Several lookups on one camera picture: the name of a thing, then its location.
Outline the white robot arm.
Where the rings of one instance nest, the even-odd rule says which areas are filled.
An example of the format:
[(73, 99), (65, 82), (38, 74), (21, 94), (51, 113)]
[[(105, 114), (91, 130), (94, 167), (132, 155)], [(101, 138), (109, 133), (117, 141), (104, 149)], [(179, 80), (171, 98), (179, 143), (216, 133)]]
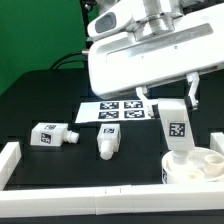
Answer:
[(198, 106), (199, 76), (224, 68), (224, 3), (186, 14), (205, 0), (118, 0), (87, 27), (88, 70), (102, 99), (186, 79)]

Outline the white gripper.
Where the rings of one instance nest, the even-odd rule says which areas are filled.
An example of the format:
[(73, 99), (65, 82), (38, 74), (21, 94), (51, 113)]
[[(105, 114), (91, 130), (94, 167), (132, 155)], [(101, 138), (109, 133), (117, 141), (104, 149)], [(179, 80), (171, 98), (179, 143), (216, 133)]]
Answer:
[(147, 87), (187, 78), (187, 103), (198, 108), (199, 75), (224, 68), (224, 3), (184, 13), (190, 1), (120, 1), (88, 25), (93, 92), (108, 99), (136, 89), (148, 115)]

